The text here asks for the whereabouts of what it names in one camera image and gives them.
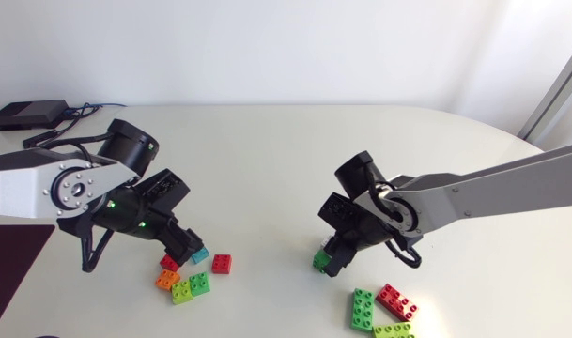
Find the white table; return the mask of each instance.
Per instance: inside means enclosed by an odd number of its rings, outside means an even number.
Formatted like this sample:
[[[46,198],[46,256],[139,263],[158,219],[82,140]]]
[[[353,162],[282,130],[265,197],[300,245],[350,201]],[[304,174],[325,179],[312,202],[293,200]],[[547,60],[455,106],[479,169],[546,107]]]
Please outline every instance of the white table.
[[[317,216],[333,172],[368,150],[386,177],[464,174],[540,152],[487,125],[393,106],[104,108],[67,137],[123,118],[161,144],[148,175],[168,167],[192,189],[176,207],[211,254],[232,254],[210,293],[174,306],[154,281],[162,245],[117,234],[96,270],[56,230],[0,320],[0,337],[361,337],[351,292],[390,283],[420,313],[417,337],[572,336],[572,207],[471,219],[416,245],[419,269],[385,246],[335,278],[311,267],[332,229]],[[34,131],[1,135],[7,148]],[[187,263],[182,276],[209,270]],[[380,305],[374,324],[394,323]]]

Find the teal lego brick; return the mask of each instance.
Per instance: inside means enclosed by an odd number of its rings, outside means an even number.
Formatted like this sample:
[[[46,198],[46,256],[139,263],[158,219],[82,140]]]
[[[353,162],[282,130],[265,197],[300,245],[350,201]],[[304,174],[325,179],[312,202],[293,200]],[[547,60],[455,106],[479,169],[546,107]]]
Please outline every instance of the teal lego brick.
[[[352,321],[350,327],[363,332],[373,330],[373,293],[362,289],[354,290]]]
[[[190,288],[190,281],[179,282],[173,284],[171,287],[171,293],[173,293],[173,303],[179,305],[186,301],[193,300],[192,290]]]
[[[209,256],[209,251],[207,250],[207,248],[203,247],[202,249],[192,254],[193,263],[198,264],[208,256]]]
[[[210,291],[209,276],[206,272],[190,277],[190,288],[194,297]]]
[[[323,249],[320,249],[315,253],[315,257],[313,257],[313,267],[319,270],[319,272],[325,273],[323,268],[330,263],[330,260],[332,260],[332,258],[324,252]]]
[[[414,338],[410,333],[409,323],[381,325],[373,327],[374,338]]]

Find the black box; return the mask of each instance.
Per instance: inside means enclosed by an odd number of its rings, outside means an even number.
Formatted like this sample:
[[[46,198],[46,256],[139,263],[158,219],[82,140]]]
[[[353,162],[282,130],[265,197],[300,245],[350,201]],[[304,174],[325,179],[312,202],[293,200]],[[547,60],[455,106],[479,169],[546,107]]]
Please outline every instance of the black box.
[[[64,100],[12,102],[0,111],[0,131],[56,128],[67,108]]]

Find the robotic arm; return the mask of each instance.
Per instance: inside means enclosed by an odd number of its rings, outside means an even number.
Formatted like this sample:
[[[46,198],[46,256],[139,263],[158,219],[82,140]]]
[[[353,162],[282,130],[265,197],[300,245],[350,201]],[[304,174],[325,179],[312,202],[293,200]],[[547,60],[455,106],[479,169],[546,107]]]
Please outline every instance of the robotic arm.
[[[98,155],[82,146],[98,141],[105,141]],[[81,152],[51,150],[64,145]],[[182,266],[204,247],[171,211],[190,189],[168,169],[136,184],[158,150],[150,135],[115,119],[100,136],[0,155],[0,216],[57,219],[61,230],[81,240],[85,272],[96,267],[114,232],[157,239]],[[94,225],[107,229],[95,250]]]
[[[348,197],[333,193],[318,213],[335,229],[324,247],[332,259],[323,270],[331,277],[359,250],[384,242],[405,264],[419,268],[413,245],[457,220],[572,206],[572,146],[463,176],[390,181],[365,151],[335,175]]]

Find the lego brick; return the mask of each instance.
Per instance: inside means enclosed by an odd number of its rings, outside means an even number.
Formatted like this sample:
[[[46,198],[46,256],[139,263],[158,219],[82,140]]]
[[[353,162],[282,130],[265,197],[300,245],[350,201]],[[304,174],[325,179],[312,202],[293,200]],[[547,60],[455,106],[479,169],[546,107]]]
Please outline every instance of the lego brick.
[[[229,274],[231,270],[231,254],[215,254],[212,260],[212,272]]]
[[[209,276],[206,272],[190,277],[190,288],[194,297],[210,291]]]
[[[181,277],[179,276],[178,273],[171,270],[163,269],[161,275],[156,280],[156,286],[158,286],[163,290],[168,291],[171,289],[171,286],[179,282],[180,279]]]
[[[323,249],[320,249],[315,253],[315,257],[313,257],[313,267],[319,270],[319,272],[325,273],[323,268],[330,263],[330,260],[332,260],[332,258],[325,253]]]
[[[354,290],[350,327],[371,332],[373,329],[373,293],[359,288]]]
[[[379,291],[376,300],[402,321],[413,320],[419,310],[415,304],[389,284]]]
[[[179,264],[169,254],[166,254],[161,260],[161,267],[175,272],[179,269]]]
[[[190,281],[183,281],[173,284],[171,286],[173,293],[173,303],[179,305],[186,301],[193,300],[192,289],[190,288]]]
[[[409,323],[398,323],[393,325],[381,325],[373,327],[374,338],[414,338],[410,334]]]
[[[200,249],[197,252],[192,254],[193,263],[198,264],[198,263],[202,262],[208,256],[209,256],[209,251],[207,250],[207,248],[202,248],[202,249]]]

